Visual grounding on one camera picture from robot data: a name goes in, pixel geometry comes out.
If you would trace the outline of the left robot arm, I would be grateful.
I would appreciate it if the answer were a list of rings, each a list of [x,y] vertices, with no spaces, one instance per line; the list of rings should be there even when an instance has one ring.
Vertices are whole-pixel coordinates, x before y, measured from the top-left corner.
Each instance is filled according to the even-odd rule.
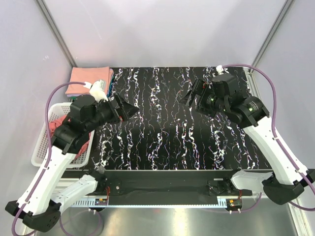
[[[68,165],[89,141],[90,133],[107,123],[128,121],[139,111],[119,94],[113,101],[96,101],[91,95],[81,95],[69,108],[62,124],[53,135],[47,135],[48,155],[31,184],[18,200],[8,202],[5,207],[14,216],[14,221],[21,219],[35,231],[51,230],[61,214],[80,198],[90,193],[100,195],[106,190],[105,169],[97,167],[63,191],[53,192]]]

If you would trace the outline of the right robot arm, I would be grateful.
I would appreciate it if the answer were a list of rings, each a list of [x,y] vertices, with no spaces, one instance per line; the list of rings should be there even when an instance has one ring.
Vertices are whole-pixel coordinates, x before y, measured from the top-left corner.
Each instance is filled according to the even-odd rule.
[[[211,118],[216,113],[225,114],[255,142],[272,169],[268,173],[235,171],[223,180],[227,194],[250,190],[264,193],[274,203],[283,205],[299,197],[306,186],[314,183],[315,171],[303,165],[289,150],[272,127],[272,118],[262,101],[245,94],[235,76],[221,74],[210,84],[197,79],[180,102],[191,107],[196,97],[198,113]]]

